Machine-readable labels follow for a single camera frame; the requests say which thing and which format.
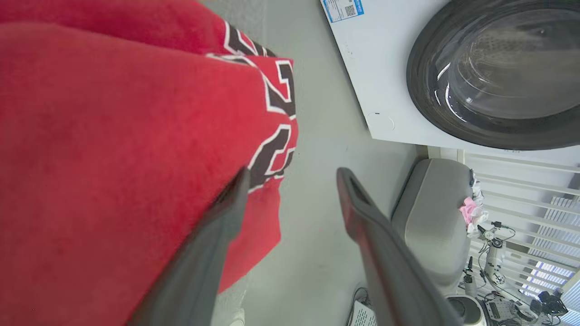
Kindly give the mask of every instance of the gray stool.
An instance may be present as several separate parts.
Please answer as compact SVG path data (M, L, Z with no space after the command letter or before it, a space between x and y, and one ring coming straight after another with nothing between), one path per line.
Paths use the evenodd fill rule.
M419 162L392 224L443 295L455 294L469 254L465 220L459 207L472 196L469 168L452 160Z

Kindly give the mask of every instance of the label sticker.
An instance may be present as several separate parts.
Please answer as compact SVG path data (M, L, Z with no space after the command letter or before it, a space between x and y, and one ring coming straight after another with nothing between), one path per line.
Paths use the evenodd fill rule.
M364 14L361 0L322 0L331 23Z

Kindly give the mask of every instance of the red fabric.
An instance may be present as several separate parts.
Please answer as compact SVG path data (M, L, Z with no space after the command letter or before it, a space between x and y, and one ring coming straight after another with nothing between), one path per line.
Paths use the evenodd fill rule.
M260 261L298 131L272 55L189 0L3 1L0 324L124 323L244 165L220 291Z

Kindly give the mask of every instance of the qr code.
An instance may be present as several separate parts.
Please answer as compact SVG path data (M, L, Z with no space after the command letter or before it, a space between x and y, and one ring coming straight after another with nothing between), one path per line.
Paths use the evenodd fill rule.
M354 16L357 12L354 10L354 5L345 7L346 17Z

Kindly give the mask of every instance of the washing machine door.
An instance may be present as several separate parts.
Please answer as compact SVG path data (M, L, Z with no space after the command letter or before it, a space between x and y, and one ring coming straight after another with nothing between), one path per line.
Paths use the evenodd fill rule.
M407 84L425 118L468 142L580 144L580 2L451 1L416 40Z

